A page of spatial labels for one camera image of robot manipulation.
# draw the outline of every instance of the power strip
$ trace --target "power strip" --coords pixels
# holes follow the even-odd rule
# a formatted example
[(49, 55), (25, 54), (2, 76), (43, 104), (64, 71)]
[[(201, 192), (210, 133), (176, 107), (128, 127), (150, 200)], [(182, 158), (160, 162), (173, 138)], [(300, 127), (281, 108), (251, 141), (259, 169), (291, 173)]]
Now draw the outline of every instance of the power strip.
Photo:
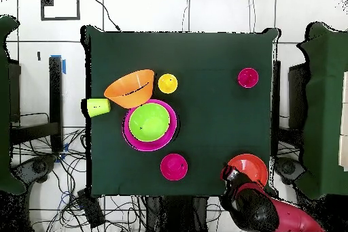
[(85, 211), (87, 221), (90, 223), (90, 228), (93, 229), (103, 225), (105, 223), (105, 216), (101, 210), (98, 199), (92, 198), (90, 195), (86, 194), (86, 189), (78, 191), (77, 195), (77, 202), (81, 210)]

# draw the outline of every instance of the yellow cup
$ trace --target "yellow cup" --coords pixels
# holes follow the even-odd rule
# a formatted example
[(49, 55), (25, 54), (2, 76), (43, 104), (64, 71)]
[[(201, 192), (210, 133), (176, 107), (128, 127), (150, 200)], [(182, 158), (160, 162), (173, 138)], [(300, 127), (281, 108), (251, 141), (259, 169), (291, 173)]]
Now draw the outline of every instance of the yellow cup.
[(109, 99), (88, 99), (87, 111), (89, 117), (98, 116), (110, 112)]
[(172, 74), (164, 74), (158, 79), (158, 87), (165, 94), (171, 94), (177, 90), (177, 78)]

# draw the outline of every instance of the orange bowl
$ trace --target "orange bowl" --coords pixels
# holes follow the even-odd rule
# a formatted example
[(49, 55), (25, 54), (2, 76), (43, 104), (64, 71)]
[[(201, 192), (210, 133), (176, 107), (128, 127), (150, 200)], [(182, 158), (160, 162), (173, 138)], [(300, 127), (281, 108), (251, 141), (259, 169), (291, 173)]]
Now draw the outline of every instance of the orange bowl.
[(146, 69), (125, 75), (108, 86), (104, 96), (126, 109), (138, 107), (152, 96), (154, 74)]
[(267, 166), (260, 158), (252, 154), (241, 154), (232, 158), (228, 164), (239, 172), (246, 174), (251, 180), (257, 182), (262, 188), (268, 179)]

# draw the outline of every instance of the lime green cup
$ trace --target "lime green cup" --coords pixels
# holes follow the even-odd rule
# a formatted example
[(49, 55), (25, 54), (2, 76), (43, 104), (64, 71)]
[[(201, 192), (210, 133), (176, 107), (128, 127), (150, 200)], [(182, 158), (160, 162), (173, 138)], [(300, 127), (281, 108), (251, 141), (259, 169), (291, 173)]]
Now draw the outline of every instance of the lime green cup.
[(87, 99), (87, 111), (89, 117), (98, 116), (110, 112), (109, 99)]
[(157, 103), (139, 106), (129, 118), (129, 130), (143, 142), (160, 139), (169, 128), (169, 113)]

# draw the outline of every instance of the pink bowl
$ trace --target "pink bowl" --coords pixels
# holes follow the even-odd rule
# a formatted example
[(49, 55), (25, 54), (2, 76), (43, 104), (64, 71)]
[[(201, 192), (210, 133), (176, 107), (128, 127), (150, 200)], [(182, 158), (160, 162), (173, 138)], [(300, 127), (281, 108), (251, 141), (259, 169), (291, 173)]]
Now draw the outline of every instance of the pink bowl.
[(122, 124), (122, 134), (127, 143), (138, 151), (155, 151), (161, 149), (163, 146), (166, 146), (174, 136), (174, 132), (177, 128), (177, 116), (171, 106), (161, 100), (150, 99), (146, 103), (157, 103), (162, 105), (167, 109), (169, 113), (169, 128), (167, 132), (160, 138), (152, 142), (142, 142), (136, 139), (131, 131), (129, 130), (129, 118), (136, 108), (132, 108), (126, 114)]
[(168, 154), (160, 163), (160, 171), (168, 180), (180, 180), (188, 171), (188, 163), (182, 155)]
[(244, 68), (239, 72), (238, 83), (244, 88), (254, 87), (258, 83), (258, 72), (253, 68)]

